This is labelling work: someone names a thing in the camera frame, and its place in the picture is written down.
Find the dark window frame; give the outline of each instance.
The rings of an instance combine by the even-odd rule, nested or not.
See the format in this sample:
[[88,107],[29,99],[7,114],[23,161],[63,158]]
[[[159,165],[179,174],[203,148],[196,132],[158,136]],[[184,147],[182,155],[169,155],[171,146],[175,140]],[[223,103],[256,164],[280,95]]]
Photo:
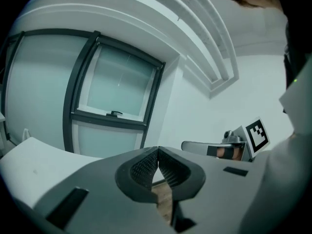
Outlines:
[[[2,97],[1,97],[1,112],[5,116],[5,97],[6,97],[6,89],[8,76],[10,73],[10,68],[12,66],[12,62],[14,60],[14,56],[18,49],[18,46],[21,43],[21,40],[24,36],[38,36],[38,35],[66,35],[66,36],[75,36],[75,37],[83,37],[87,38],[87,42],[84,47],[80,51],[74,67],[72,69],[64,98],[64,106],[63,106],[63,141],[65,150],[71,153],[74,153],[73,146],[73,133],[72,133],[72,121],[80,121],[87,122],[94,125],[101,126],[109,126],[116,127],[121,129],[132,129],[132,130],[141,130],[143,131],[142,141],[140,148],[144,147],[147,132],[149,129],[158,89],[160,86],[161,77],[164,71],[165,63],[159,61],[158,59],[150,56],[149,54],[129,45],[122,41],[103,36],[100,32],[88,32],[81,30],[73,30],[73,29],[38,29],[31,30],[26,32],[21,32],[19,34],[13,35],[7,39],[8,42],[13,42],[15,44],[12,54],[9,58],[8,65],[5,67],[4,78],[3,78],[3,87],[2,87]],[[80,98],[80,93],[82,89],[82,85],[84,82],[85,75],[89,68],[90,61],[93,58],[95,51],[97,50],[99,45],[111,46],[121,51],[124,51],[128,54],[136,56],[147,63],[154,66],[156,73],[153,80],[151,92],[149,95],[144,120],[135,121],[129,119],[122,118],[112,118],[104,115],[93,114],[89,112],[84,112],[78,110],[78,103]],[[11,140],[9,133],[7,132],[6,123],[4,124],[4,128],[6,131],[7,139]]]

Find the window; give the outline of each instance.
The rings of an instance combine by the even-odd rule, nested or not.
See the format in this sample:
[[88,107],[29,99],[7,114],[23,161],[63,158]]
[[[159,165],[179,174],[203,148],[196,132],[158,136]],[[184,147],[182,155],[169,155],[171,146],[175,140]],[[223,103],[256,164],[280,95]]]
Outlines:
[[100,32],[40,29],[9,38],[1,112],[54,147],[110,157],[144,146],[164,63]]
[[6,124],[21,143],[31,136],[64,150],[63,104],[69,76],[86,38],[26,36],[19,44],[7,84]]
[[96,42],[73,99],[72,148],[106,158],[144,146],[163,64],[125,43]]

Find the black slot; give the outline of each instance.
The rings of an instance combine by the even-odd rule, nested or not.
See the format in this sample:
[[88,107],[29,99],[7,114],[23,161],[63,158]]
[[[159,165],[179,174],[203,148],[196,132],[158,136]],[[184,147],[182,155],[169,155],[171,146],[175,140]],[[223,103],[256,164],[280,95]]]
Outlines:
[[196,223],[190,218],[185,218],[183,216],[182,210],[179,206],[179,203],[173,204],[173,218],[172,218],[172,226],[175,228],[177,233],[181,233],[186,231],[187,229],[196,225]]
[[74,188],[46,219],[63,230],[88,193],[85,189]]
[[225,172],[231,173],[231,174],[235,174],[235,175],[240,175],[245,177],[248,173],[248,171],[246,170],[242,170],[242,169],[238,169],[238,168],[234,168],[234,167],[226,167],[223,169]]

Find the wooden surface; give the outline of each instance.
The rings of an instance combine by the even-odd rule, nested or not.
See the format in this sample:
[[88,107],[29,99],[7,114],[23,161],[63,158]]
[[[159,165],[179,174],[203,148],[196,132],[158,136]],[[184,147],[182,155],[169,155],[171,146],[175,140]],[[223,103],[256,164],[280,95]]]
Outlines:
[[172,214],[172,191],[169,185],[164,182],[152,187],[152,192],[158,196],[158,211],[164,217],[168,224],[171,221]]

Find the white table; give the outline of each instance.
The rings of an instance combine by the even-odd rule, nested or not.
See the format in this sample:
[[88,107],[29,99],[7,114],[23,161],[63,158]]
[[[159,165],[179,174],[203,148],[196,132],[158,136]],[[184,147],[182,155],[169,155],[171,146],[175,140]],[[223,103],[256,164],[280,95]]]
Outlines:
[[1,138],[3,141],[4,152],[5,152],[2,155],[6,155],[7,152],[9,151],[8,143],[7,143],[7,139],[6,139],[6,135],[5,135],[5,130],[4,130],[4,122],[5,122],[5,117],[3,116],[2,113],[0,113],[0,133],[1,133]]
[[0,173],[12,196],[33,208],[48,190],[99,159],[69,153],[31,137],[0,160]]

